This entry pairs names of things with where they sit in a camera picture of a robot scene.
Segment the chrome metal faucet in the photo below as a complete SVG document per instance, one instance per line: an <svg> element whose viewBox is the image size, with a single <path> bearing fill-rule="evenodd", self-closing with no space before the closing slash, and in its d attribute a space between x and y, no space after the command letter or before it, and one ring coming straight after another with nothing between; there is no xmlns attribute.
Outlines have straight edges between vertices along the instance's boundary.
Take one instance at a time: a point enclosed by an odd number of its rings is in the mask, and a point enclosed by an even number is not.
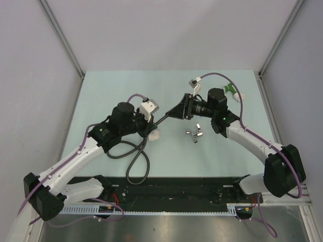
<svg viewBox="0 0 323 242"><path fill-rule="evenodd" d="M186 131L186 134L190 135L192 137L192 140L194 143L198 142L198 138L203 136L203 132L201 130L200 124L196 124L197 131Z"/></svg>

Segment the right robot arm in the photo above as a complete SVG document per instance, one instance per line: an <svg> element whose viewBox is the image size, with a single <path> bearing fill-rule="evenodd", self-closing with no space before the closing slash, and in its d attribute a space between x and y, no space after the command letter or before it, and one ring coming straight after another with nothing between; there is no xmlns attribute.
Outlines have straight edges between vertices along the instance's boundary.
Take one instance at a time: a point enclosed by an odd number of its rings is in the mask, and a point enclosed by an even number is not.
<svg viewBox="0 0 323 242"><path fill-rule="evenodd" d="M298 149L293 145L283 146L271 142L242 125L242 119L232 113L227 106L223 89L212 88L207 100L199 100L188 94L185 100L185 118L198 115L209 117L211 127L217 134L237 142L264 165L264 171L257 175L246 175L237 181L233 197L245 202L251 194L269 192L275 197L291 196L291 190L298 189L295 199L302 196L301 183L306 175Z"/></svg>

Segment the white pipe elbow fitting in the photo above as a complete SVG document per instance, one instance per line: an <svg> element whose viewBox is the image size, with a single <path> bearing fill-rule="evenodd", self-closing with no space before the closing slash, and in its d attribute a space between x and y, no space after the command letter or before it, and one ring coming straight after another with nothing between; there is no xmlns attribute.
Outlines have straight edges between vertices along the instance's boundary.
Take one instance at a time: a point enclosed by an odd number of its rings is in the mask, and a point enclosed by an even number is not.
<svg viewBox="0 0 323 242"><path fill-rule="evenodd" d="M148 140L149 141L156 141L160 138L160 131L158 130L154 130L153 132L151 132L148 136Z"/></svg>

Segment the green faucet with white elbow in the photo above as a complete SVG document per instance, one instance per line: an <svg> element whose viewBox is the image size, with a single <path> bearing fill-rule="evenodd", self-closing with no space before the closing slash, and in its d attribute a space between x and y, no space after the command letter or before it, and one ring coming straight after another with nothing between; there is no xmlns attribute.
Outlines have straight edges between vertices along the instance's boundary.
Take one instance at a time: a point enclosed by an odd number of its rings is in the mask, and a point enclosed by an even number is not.
<svg viewBox="0 0 323 242"><path fill-rule="evenodd" d="M241 102L241 100L243 101L245 99L245 95L244 94L238 94L237 90L234 88L234 86L231 83L224 86L223 90L224 90L225 93L230 92L233 95L233 98L238 102Z"/></svg>

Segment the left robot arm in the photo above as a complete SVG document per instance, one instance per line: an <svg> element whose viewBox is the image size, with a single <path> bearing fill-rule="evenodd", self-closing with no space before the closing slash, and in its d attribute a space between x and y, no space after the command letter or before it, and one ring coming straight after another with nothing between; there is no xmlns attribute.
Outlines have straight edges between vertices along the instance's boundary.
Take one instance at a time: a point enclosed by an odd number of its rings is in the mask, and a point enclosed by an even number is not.
<svg viewBox="0 0 323 242"><path fill-rule="evenodd" d="M123 143L122 138L127 135L139 134L143 138L128 154L144 155L152 131L169 117L185 119L185 106L184 103L178 104L155 122L153 113L158 110L158 105L152 99L144 97L139 108L129 101L118 103L105 120L86 128L82 143L75 151L39 175L29 173L24 177L25 200L19 212L29 204L44 221L56 217L73 198L66 186L80 170Z"/></svg>

